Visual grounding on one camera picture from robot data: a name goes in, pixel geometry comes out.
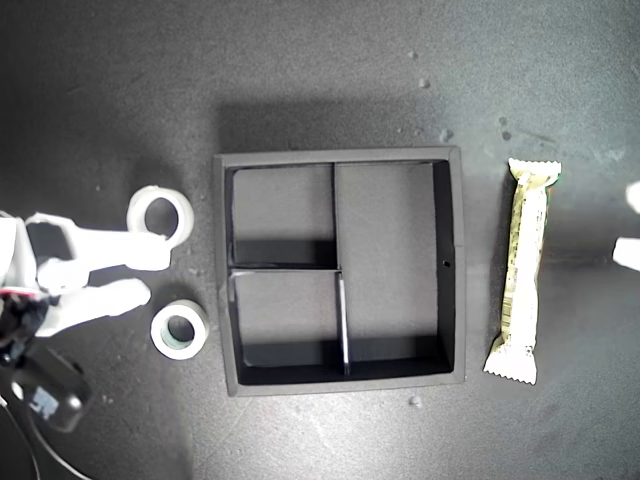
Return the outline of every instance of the black square box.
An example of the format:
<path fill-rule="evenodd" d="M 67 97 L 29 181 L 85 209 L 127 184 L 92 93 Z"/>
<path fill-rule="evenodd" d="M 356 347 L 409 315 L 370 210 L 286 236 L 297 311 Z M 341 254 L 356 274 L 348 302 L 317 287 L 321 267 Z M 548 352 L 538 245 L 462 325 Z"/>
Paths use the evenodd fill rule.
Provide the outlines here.
<path fill-rule="evenodd" d="M 464 381 L 457 148 L 220 155 L 214 182 L 230 395 Z"/>

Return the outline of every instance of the tape roll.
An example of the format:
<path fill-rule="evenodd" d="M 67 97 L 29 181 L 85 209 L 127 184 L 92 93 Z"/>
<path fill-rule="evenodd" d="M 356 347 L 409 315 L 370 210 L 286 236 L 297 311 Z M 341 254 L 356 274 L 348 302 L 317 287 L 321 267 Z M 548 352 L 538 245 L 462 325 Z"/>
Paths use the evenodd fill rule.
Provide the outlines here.
<path fill-rule="evenodd" d="M 176 231 L 167 239 L 169 248 L 177 247 L 191 235 L 194 215 L 193 208 L 189 200 L 187 200 L 187 197 L 175 190 L 161 188 L 156 185 L 143 187 L 138 190 L 129 202 L 127 228 L 130 232 L 149 232 L 145 222 L 145 215 L 149 206 L 159 199 L 164 199 L 171 203 L 178 214 Z"/>
<path fill-rule="evenodd" d="M 169 320 L 180 317 L 193 327 L 193 340 L 181 341 L 169 331 Z M 151 340 L 158 351 L 173 360 L 193 357 L 209 336 L 209 323 L 204 310 L 191 300 L 176 300 L 160 310 L 151 321 Z"/>

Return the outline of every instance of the snack bar wrapper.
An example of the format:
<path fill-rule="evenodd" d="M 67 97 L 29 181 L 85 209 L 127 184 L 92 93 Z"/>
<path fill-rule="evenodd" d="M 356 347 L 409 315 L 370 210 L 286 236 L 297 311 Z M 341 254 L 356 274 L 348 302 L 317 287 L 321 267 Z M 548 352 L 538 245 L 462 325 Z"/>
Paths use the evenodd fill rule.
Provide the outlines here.
<path fill-rule="evenodd" d="M 548 187 L 558 180 L 561 165 L 510 158 L 509 168 L 518 186 L 511 213 L 507 280 L 500 335 L 493 342 L 484 371 L 534 384 L 538 267 L 547 219 Z"/>

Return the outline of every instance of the dark gray surface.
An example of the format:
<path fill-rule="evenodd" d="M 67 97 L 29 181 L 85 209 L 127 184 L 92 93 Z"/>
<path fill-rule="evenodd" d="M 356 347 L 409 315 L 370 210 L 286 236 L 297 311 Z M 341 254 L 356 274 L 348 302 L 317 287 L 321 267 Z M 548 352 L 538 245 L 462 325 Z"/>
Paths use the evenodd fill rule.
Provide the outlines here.
<path fill-rule="evenodd" d="M 124 227 L 131 194 L 159 183 L 197 216 L 173 269 L 141 275 L 152 305 L 53 340 L 98 402 L 52 442 L 100 479 L 636 478 L 640 275 L 607 259 L 617 236 L 640 236 L 623 198 L 640 178 L 639 22 L 632 0 L 4 2 L 1 207 Z M 466 383 L 227 398 L 214 152 L 429 145 L 443 129 L 463 155 Z M 481 372 L 498 330 L 511 155 L 563 162 L 535 387 Z M 148 331 L 185 295 L 212 334 L 178 363 Z M 3 450 L 3 468 L 12 459 Z"/>

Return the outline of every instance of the black cable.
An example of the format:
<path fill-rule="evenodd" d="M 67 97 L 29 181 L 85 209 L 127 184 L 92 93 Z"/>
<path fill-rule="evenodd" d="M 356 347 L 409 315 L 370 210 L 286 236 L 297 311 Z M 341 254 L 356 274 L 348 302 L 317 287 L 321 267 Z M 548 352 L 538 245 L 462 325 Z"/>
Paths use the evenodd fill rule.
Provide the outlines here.
<path fill-rule="evenodd" d="M 31 455 L 31 462 L 33 463 L 33 468 L 34 468 L 34 470 L 36 472 L 36 480 L 42 480 L 42 476 L 40 475 L 40 469 L 38 468 L 38 461 L 36 459 L 36 455 L 35 455 L 35 452 L 33 450 L 33 446 L 31 444 L 31 442 L 29 441 L 29 439 L 27 438 L 27 436 L 22 431 L 22 428 L 20 427 L 20 424 L 18 423 L 16 418 L 13 416 L 13 414 L 9 410 L 9 406 L 7 405 L 7 402 L 1 396 L 0 396 L 0 406 L 4 407 L 4 410 L 5 410 L 5 412 L 7 412 L 7 415 L 9 416 L 9 419 L 11 420 L 11 423 L 16 428 L 16 430 L 18 430 L 18 433 L 20 434 L 20 437 L 22 438 L 23 442 L 25 443 L 25 445 L 29 449 L 29 454 Z M 38 442 L 40 442 L 40 445 L 42 446 L 42 448 L 44 448 L 44 450 L 56 462 L 58 462 L 69 473 L 71 473 L 72 475 L 75 475 L 80 480 L 93 480 L 91 477 L 88 477 L 87 475 L 85 475 L 84 473 L 79 471 L 77 468 L 75 468 L 73 465 L 71 465 L 69 462 L 67 462 L 64 458 L 62 458 L 60 456 L 60 454 L 58 452 L 55 451 L 55 449 L 51 446 L 51 444 L 47 441 L 47 439 L 44 438 L 44 435 L 42 435 L 42 433 L 40 432 L 40 429 L 38 428 L 38 425 L 36 425 L 36 422 L 34 422 L 33 416 L 28 411 L 27 411 L 27 421 L 29 422 L 29 426 L 31 427 L 31 430 L 33 431 L 33 434 L 35 435 L 35 437 L 38 440 Z"/>
<path fill-rule="evenodd" d="M 4 408 L 5 412 L 7 412 L 7 416 L 9 417 L 9 421 L 14 426 L 14 428 L 18 431 L 18 434 L 20 435 L 20 438 L 22 439 L 22 442 L 25 444 L 25 446 L 27 447 L 27 450 L 29 451 L 29 456 L 31 457 L 31 464 L 33 465 L 33 470 L 36 472 L 36 480 L 41 480 L 42 477 L 40 476 L 40 469 L 38 468 L 38 461 L 36 460 L 36 455 L 35 455 L 35 453 L 33 451 L 33 447 L 31 446 L 31 442 L 29 441 L 27 436 L 22 431 L 22 428 L 20 427 L 20 424 L 18 423 L 16 418 L 11 413 L 11 410 L 9 410 L 9 406 L 7 405 L 7 401 L 4 398 L 2 398 L 2 396 L 0 396 L 0 406 L 2 406 Z"/>
<path fill-rule="evenodd" d="M 93 480 L 91 477 L 86 476 L 80 470 L 78 470 L 69 462 L 67 462 L 64 458 L 60 456 L 58 452 L 54 450 L 51 444 L 47 441 L 46 438 L 44 438 L 44 435 L 42 435 L 42 433 L 40 432 L 40 429 L 38 428 L 38 425 L 36 425 L 36 422 L 33 421 L 33 415 L 31 415 L 30 412 L 27 412 L 27 420 L 29 421 L 29 425 L 31 426 L 31 429 L 33 430 L 34 435 L 40 442 L 40 445 L 42 445 L 42 448 L 44 448 L 46 452 L 56 462 L 58 462 L 60 465 L 62 465 L 64 468 L 66 468 L 70 473 L 78 477 L 80 480 Z"/>

